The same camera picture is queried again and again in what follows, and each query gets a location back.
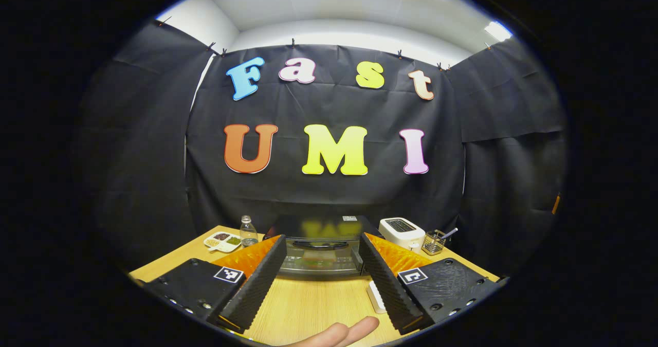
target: table surface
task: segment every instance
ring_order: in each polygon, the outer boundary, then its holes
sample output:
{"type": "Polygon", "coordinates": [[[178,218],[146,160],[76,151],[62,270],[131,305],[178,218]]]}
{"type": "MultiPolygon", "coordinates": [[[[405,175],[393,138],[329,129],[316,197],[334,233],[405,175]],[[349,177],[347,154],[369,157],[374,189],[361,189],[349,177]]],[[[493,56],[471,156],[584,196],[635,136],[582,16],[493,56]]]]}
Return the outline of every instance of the table surface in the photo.
{"type": "MultiPolygon", "coordinates": [[[[150,282],[190,258],[211,262],[228,255],[229,253],[220,251],[208,251],[204,244],[204,239],[217,231],[240,235],[240,231],[235,228],[214,227],[180,248],[130,272],[130,276],[150,282]]],[[[263,234],[258,234],[258,237],[262,240],[263,234]]],[[[454,258],[491,281],[499,279],[447,248],[437,255],[430,256],[423,251],[421,255],[432,261],[454,258]]],[[[379,327],[364,339],[353,343],[354,347],[382,344],[411,335],[409,333],[401,336],[393,328],[388,314],[374,312],[366,293],[371,280],[370,276],[362,276],[343,277],[335,281],[302,281],[279,275],[272,283],[251,328],[245,331],[244,337],[270,345],[289,344],[315,335],[333,323],[352,326],[366,316],[378,318],[379,327]]]]}

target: pink letter i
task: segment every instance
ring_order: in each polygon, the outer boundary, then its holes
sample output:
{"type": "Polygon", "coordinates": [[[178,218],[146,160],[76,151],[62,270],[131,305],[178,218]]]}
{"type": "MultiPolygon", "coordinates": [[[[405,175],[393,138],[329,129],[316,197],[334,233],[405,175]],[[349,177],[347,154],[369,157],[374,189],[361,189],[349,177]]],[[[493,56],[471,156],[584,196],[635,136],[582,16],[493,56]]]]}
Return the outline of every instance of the pink letter i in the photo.
{"type": "Polygon", "coordinates": [[[405,145],[407,146],[405,174],[424,174],[430,171],[430,167],[423,160],[423,146],[421,145],[423,135],[425,135],[425,132],[418,129],[404,129],[400,131],[400,136],[405,140],[405,145]]]}

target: utensil holder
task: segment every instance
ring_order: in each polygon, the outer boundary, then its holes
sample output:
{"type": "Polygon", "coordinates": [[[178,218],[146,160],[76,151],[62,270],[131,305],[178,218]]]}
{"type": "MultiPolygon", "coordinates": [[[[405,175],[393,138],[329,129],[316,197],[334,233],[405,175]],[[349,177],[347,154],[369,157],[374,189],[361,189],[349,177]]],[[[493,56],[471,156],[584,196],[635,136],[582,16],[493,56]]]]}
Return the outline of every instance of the utensil holder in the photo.
{"type": "Polygon", "coordinates": [[[441,253],[446,244],[446,239],[441,239],[446,233],[439,230],[426,232],[425,240],[423,241],[423,251],[428,255],[435,255],[441,253]]]}

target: ceiling light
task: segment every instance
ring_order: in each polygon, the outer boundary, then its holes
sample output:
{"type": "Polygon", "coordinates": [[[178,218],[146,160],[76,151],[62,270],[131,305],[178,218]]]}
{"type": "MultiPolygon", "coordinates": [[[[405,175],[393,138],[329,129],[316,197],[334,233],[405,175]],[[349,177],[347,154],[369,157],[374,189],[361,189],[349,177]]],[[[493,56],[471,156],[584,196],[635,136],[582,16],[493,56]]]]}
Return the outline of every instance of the ceiling light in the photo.
{"type": "Polygon", "coordinates": [[[489,35],[492,35],[494,38],[496,38],[496,40],[499,42],[512,37],[512,33],[498,22],[489,23],[489,26],[486,26],[484,30],[487,31],[489,35]]]}

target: hand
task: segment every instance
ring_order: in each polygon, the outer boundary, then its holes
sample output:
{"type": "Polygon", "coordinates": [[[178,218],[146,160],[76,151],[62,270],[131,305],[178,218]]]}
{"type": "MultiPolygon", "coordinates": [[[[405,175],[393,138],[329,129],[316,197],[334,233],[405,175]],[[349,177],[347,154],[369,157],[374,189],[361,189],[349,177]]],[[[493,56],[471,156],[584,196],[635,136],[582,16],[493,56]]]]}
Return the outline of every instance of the hand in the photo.
{"type": "Polygon", "coordinates": [[[323,332],[283,347],[345,347],[366,337],[377,329],[377,326],[379,326],[379,319],[366,316],[352,325],[352,328],[348,328],[345,324],[335,323],[323,332]]]}

